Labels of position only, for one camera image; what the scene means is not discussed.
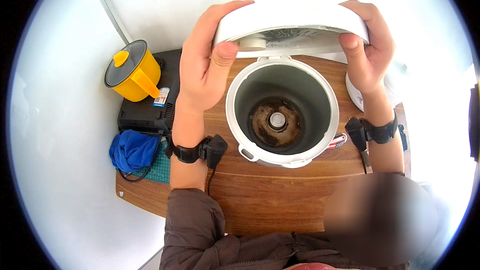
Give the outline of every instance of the burnt residue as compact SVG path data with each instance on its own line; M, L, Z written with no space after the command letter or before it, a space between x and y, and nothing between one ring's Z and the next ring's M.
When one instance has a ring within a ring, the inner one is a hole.
M273 113L285 116L282 129L273 129L269 125L268 119ZM260 100L252 109L249 118L258 139L273 147L288 146L302 134L302 118L298 108L286 98L275 96Z

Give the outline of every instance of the yellow pot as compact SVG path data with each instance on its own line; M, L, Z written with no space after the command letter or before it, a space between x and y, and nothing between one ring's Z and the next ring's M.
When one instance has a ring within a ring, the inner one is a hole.
M105 86L133 102L148 95L159 97L159 80L160 66L142 39L133 41L115 54L105 72Z

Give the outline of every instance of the green cutting mat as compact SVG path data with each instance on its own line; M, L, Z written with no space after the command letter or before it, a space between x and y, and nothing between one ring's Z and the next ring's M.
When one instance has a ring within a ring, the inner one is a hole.
M159 183L170 183L170 159L165 155L165 149L167 148L167 141L160 143L158 154L153 162L152 168L145 176L148 180L153 180ZM131 175L140 177L148 167L141 167L138 171L132 172Z

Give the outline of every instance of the brown jacket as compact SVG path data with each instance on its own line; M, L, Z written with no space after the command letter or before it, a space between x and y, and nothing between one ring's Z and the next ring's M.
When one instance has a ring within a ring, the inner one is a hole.
M175 189L167 201L160 270L281 270L292 263L325 263L373 270L341 255L324 233L225 235L219 204L198 189ZM384 269L408 269L409 264Z

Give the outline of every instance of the blue towel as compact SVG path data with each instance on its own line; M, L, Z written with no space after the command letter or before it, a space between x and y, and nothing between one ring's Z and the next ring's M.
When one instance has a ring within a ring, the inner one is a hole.
M152 162L159 136L144 135L132 129L113 138L108 151L112 164L122 172L131 173Z

